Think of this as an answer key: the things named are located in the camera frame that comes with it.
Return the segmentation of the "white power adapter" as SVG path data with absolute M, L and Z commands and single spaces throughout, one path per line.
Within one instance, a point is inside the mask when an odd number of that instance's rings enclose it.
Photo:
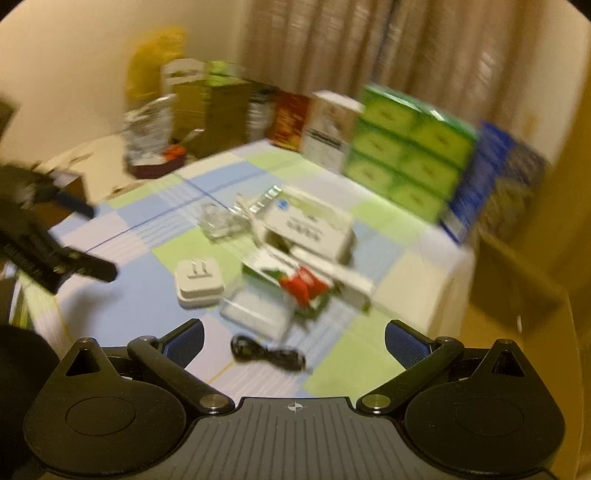
M 184 309 L 212 306 L 224 293 L 221 267 L 213 257 L 179 261 L 174 280 L 177 301 Z

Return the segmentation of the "long white slim box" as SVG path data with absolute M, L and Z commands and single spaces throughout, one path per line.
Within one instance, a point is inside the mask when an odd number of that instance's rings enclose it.
M 288 254 L 274 247 L 264 246 L 257 252 L 254 264 L 256 269 L 276 265 L 288 269 L 296 269 L 297 266 L 310 267 L 312 271 L 334 281 L 335 292 L 342 300 L 360 310 L 370 307 L 375 291 L 374 281 L 367 276 L 298 246 L 293 247 Z

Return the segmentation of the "clear plastic case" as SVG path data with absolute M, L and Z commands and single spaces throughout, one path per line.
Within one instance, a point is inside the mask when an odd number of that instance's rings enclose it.
M 287 296 L 246 288 L 235 291 L 221 305 L 222 317 L 273 341 L 286 336 L 294 313 L 296 304 Z

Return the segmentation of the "green white medicine box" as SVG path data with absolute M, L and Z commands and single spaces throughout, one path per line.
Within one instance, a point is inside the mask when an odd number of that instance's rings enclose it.
M 304 318 L 317 317 L 335 291 L 334 281 L 307 266 L 256 269 L 243 264 L 242 272 L 279 288 L 287 299 L 294 301 L 295 312 Z

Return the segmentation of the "wire rack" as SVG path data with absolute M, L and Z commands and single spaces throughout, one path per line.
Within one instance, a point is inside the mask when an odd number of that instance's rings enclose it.
M 207 203 L 201 206 L 199 224 L 208 239 L 219 240 L 249 230 L 250 220 L 238 205 L 226 208 Z

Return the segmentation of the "red snack packet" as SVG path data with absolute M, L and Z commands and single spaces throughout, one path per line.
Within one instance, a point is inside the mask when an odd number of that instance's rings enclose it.
M 319 279 L 307 267 L 300 267 L 294 276 L 283 276 L 279 280 L 280 287 L 294 297 L 301 307 L 308 307 L 315 298 L 325 295 L 331 287 Z

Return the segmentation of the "large white medicine box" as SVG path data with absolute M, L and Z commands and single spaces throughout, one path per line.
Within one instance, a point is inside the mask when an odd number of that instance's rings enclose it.
M 356 242 L 351 213 L 296 187 L 284 186 L 262 211 L 263 227 L 287 249 L 295 245 L 329 261 L 348 264 Z

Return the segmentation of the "silver foil pouch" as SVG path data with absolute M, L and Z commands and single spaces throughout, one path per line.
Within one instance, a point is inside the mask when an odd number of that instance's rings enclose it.
M 247 199 L 242 194 L 235 196 L 235 203 L 230 208 L 231 212 L 245 220 L 252 220 L 259 217 L 276 200 L 276 197 L 283 192 L 279 185 L 273 185 L 256 198 Z

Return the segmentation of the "dark tray with clutter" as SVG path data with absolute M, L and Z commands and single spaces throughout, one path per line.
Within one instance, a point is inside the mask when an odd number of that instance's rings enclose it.
M 123 160 L 126 171 L 134 178 L 157 179 L 185 164 L 185 146 L 171 142 L 175 102 L 176 95 L 167 94 L 124 114 Z

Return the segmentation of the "brown cardboard box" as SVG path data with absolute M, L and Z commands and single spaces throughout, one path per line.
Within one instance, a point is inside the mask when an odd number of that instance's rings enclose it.
M 496 238 L 482 234 L 461 339 L 487 347 L 514 340 L 543 379 L 566 423 L 553 469 L 576 476 L 583 433 L 582 369 L 568 294 Z

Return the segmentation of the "yellow plastic bag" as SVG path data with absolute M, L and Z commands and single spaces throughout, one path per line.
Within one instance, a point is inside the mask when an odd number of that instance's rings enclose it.
M 138 108 L 161 94 L 161 68 L 184 56 L 186 32 L 171 26 L 147 32 L 131 56 L 125 78 L 128 108 Z

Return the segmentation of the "checkered tablecloth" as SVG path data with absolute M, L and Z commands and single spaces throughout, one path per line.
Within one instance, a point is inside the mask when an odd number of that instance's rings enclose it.
M 266 141 L 145 181 L 51 233 L 118 271 L 54 294 L 18 275 L 57 354 L 197 318 L 204 347 L 187 369 L 235 400 L 362 397 L 401 372 L 391 320 L 459 335 L 475 268 L 438 225 Z

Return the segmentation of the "brown paper bag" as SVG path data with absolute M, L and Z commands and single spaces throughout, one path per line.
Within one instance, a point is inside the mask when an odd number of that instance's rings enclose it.
M 253 84 L 242 68 L 225 61 L 192 58 L 161 67 L 161 89 L 173 94 L 171 140 L 195 158 L 245 144 Z

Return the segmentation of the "blue milk carton box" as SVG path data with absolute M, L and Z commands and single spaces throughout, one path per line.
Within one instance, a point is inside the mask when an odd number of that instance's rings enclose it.
M 497 125 L 483 122 L 471 163 L 441 225 L 464 243 L 479 227 L 502 241 L 515 236 L 550 163 Z

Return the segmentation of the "green tissue box pack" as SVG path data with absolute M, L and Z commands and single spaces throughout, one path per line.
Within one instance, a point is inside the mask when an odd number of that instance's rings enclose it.
M 402 92 L 368 85 L 342 173 L 373 193 L 437 223 L 455 195 L 477 131 Z

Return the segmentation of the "red gift box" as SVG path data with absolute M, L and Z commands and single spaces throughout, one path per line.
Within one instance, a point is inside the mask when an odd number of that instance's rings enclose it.
M 308 107 L 311 99 L 308 96 L 280 91 L 276 96 L 276 111 L 270 129 L 270 142 L 274 146 L 298 151 L 307 123 Z

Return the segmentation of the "white product box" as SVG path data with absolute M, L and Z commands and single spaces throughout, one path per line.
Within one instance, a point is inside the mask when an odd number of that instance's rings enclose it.
M 315 92 L 304 125 L 301 154 L 325 170 L 342 173 L 362 112 L 363 105 L 354 98 L 329 90 Z

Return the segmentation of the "beige curtain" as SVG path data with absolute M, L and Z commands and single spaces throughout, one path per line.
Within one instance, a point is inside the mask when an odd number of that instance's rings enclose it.
M 376 83 L 549 158 L 562 147 L 590 42 L 567 1 L 247 1 L 242 63 L 295 93 L 355 97 Z

